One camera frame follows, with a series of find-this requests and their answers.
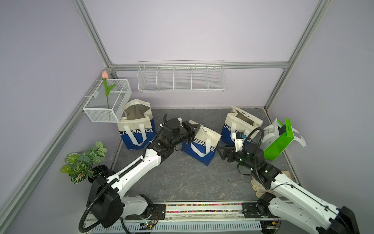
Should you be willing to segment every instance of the green paper bag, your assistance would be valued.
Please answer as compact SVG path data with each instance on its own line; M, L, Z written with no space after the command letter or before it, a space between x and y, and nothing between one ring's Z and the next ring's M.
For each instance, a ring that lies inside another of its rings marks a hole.
M286 119L285 124L275 119L272 124L264 128L264 131L260 148L264 151L266 159L275 160L293 140L298 141L303 147L306 146L304 138L291 126L289 119Z

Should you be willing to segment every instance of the green leaf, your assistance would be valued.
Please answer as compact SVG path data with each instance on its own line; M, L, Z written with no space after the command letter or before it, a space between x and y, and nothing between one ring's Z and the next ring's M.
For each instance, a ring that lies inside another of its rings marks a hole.
M78 158L79 158L79 154L72 153L68 155L68 157L65 159L65 162L67 164L74 164L74 162L77 161Z
M100 157L100 156L95 156L95 157L93 158L93 163L94 163L94 164L99 164L99 163L104 162L104 161L105 161L105 158Z
M78 162L76 161L74 164L73 164L73 169L74 171L76 172L82 172L86 169L86 165L84 162Z
M91 171L91 176L90 176L91 178L94 178L94 177L96 177L96 171L95 170L92 170Z
M88 157L87 155L81 155L81 156L79 156L79 158L77 160L79 162L85 162L85 163L88 163L88 164L91 163L91 158Z
M84 181L86 178L87 178L87 176L85 174L81 173L81 174L73 175L71 177L71 181L73 183L80 183L80 182Z
M105 154L107 152L107 149L104 147L101 147L98 149L98 151L103 152Z
M96 151L96 155L105 158L105 154L100 151Z
M104 144L101 143L101 142L96 142L95 143L95 146L99 149L99 148L103 148L104 147Z
M115 85L116 85L116 84L111 85L111 86L109 86L109 87L105 90L105 95L106 95L106 96L109 95L110 91L112 91L112 89L115 87Z
M91 151L92 151L92 150L88 149L88 150L86 150L85 152L83 152L82 155L87 155L87 156L88 156L88 155L91 153Z
M88 155L90 158L93 158L96 156L96 150L91 151L91 153Z
M74 172L74 170L71 168L70 165L65 165L65 166L63 166L63 167L61 168L60 171L61 171L62 173L68 173L68 174Z
M108 83L107 83L107 79L102 79L102 82L104 83L104 87L105 87L105 90L108 89Z

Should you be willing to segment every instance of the white bag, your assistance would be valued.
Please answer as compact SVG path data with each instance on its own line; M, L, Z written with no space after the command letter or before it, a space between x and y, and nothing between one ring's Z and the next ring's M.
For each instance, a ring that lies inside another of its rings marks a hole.
M189 123L198 124L192 120L190 120ZM216 133L210 128L201 126L190 144L186 145L186 142L182 144L182 151L208 166L210 161L212 161L220 139L220 134Z
M232 106L232 112L227 113L225 123L223 124L221 133L222 141L226 144L234 145L234 135L236 133L244 133L245 136L248 136L253 129L261 127L263 122L256 116L236 106ZM256 136L257 132L252 135L252 139Z
M149 102L134 99L124 110L126 117L117 123L119 133L127 149L142 149L155 136L155 125Z

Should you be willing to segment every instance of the metal vent grille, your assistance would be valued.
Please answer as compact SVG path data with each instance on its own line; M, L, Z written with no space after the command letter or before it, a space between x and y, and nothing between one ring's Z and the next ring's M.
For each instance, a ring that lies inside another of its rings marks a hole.
M139 231L140 222L125 224L130 232L149 233L150 231ZM260 221L206 221L206 222L159 222L152 230L153 233L166 232L223 232L223 231L261 231ZM101 225L95 227L94 233L124 233L121 224L114 224L109 228Z

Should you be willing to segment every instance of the black flower pot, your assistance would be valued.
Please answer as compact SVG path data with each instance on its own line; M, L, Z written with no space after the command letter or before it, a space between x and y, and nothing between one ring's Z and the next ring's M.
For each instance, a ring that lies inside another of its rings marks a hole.
M114 175L115 172L110 170L107 166L105 165L99 165L97 167L93 168L96 171L96 176L94 178L88 177L88 181L90 183L94 182L94 180L98 177L103 177L107 178L108 176Z

